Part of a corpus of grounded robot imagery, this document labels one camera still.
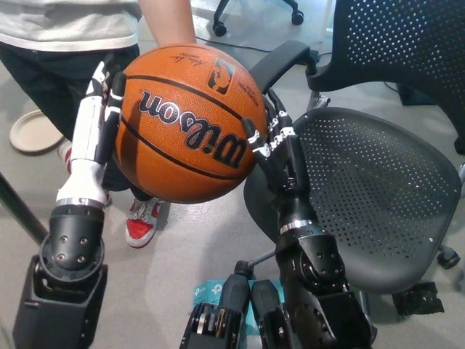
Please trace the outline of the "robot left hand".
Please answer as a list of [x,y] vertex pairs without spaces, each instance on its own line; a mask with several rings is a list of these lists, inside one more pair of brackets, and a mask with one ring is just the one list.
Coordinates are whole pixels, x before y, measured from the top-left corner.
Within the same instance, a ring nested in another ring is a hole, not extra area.
[[126,76],[106,55],[80,102],[72,139],[71,174],[58,190],[56,205],[106,206],[102,179],[113,154],[121,120]]

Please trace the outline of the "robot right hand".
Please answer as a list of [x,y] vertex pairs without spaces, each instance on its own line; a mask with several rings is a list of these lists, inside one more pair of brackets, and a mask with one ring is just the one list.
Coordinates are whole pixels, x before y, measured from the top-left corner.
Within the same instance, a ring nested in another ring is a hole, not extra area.
[[293,121],[273,89],[267,91],[263,101],[268,121],[267,135],[261,136],[251,119],[242,119],[242,125],[272,194],[272,207],[278,214],[278,231],[284,234],[316,223],[317,218],[309,199],[306,161]]

